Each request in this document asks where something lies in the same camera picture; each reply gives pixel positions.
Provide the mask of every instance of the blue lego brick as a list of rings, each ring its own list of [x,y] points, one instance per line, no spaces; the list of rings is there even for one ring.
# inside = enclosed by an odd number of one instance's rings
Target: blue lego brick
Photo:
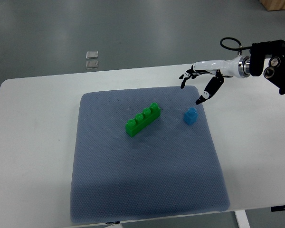
[[[197,121],[198,116],[199,115],[196,111],[196,108],[189,108],[188,111],[185,112],[183,120],[186,122],[186,124],[192,125]]]

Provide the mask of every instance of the gray floor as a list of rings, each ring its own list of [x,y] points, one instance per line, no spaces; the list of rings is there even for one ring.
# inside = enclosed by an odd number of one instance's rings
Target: gray floor
[[[219,45],[227,36],[244,46],[285,40],[285,11],[267,12],[258,0],[0,0],[0,85],[10,78],[87,72],[89,50],[99,51],[100,71],[232,59],[236,53]],[[247,216],[251,228],[285,227],[285,211],[254,209]],[[233,213],[220,213],[124,227],[237,223]]]

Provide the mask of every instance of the blue mat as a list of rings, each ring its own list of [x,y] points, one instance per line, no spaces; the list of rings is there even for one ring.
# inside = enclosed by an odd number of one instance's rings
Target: blue mat
[[[202,105],[193,86],[82,96],[71,219],[113,222],[225,211],[230,202]],[[131,138],[125,124],[150,103],[161,116]],[[195,107],[191,126],[183,114]]]

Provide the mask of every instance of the green lego brick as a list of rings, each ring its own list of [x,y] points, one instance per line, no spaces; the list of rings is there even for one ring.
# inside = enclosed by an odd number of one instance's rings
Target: green lego brick
[[[145,108],[142,113],[136,114],[134,119],[131,119],[125,125],[125,131],[131,136],[135,136],[143,128],[152,123],[161,115],[161,109],[157,103],[152,103],[149,108]]]

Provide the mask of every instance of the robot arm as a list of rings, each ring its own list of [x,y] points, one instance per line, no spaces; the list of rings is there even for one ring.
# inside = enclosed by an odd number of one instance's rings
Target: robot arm
[[[223,45],[223,41],[231,39],[239,44],[239,48],[229,48]],[[239,51],[238,56],[233,60],[202,61],[194,63],[191,69],[187,70],[180,79],[183,80],[181,88],[185,86],[188,79],[195,79],[202,74],[215,75],[207,84],[204,93],[196,101],[200,104],[210,99],[222,86],[225,77],[246,78],[252,76],[264,77],[280,88],[280,94],[285,94],[285,41],[276,40],[266,43],[255,43],[251,47],[242,47],[240,42],[234,38],[224,38],[221,46],[234,51]],[[250,58],[242,56],[241,51],[250,49]],[[269,67],[264,68],[265,58],[271,56]]]

